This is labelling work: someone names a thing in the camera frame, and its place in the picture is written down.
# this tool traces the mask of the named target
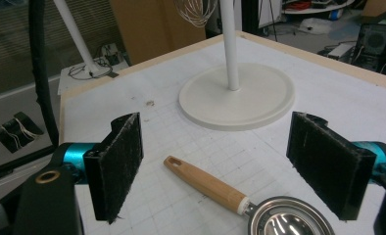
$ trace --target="cardboard box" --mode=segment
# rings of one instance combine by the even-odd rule
[[[367,0],[362,17],[364,21],[369,21],[384,12],[386,12],[386,0]]]
[[[110,0],[130,62],[135,65],[206,39],[169,0]]]

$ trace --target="wooden handle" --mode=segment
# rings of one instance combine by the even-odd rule
[[[227,209],[243,214],[248,207],[249,199],[246,195],[200,168],[173,156],[168,156],[164,164],[182,180]]]

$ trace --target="grid paper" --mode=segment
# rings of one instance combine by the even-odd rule
[[[373,234],[384,190],[367,187],[357,221],[339,221],[285,156],[292,111],[325,118],[350,141],[386,143],[386,89],[237,38],[238,61],[271,66],[293,80],[290,112],[249,131],[209,130],[178,105],[188,78],[224,63],[223,43],[168,60],[86,91],[65,103],[65,141],[99,142],[110,122],[139,112],[144,160],[112,225],[96,221],[87,186],[76,186],[86,234],[248,234],[248,217],[226,210],[164,165],[172,155],[221,179],[258,204],[291,196],[317,208],[336,234]]]

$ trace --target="floor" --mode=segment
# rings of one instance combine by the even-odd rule
[[[303,20],[303,18],[295,17],[288,19],[286,23],[276,23],[276,40],[279,43],[317,53],[324,50],[324,48],[332,48],[341,42],[355,43],[361,26],[360,11],[354,10],[346,10],[340,20],[332,23],[330,32],[322,35],[314,35],[298,30],[301,20]],[[273,26],[269,27],[269,36],[267,38],[275,40]],[[59,79],[52,79],[50,81],[53,111],[59,123],[60,97],[57,95],[58,86]],[[0,124],[13,118],[13,115],[17,112],[27,114],[37,126],[46,132],[39,106],[36,103],[33,86],[24,87],[0,97]],[[47,134],[41,136],[37,141],[28,144],[15,154],[10,154],[0,143],[0,164],[7,163],[49,145],[50,140]],[[46,157],[33,164],[16,169],[14,173],[1,179],[0,198],[27,179],[31,173],[45,166],[49,158],[50,157]]]

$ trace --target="whisk head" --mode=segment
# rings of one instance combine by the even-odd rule
[[[177,12],[197,27],[204,27],[217,7],[217,0],[174,0]]]

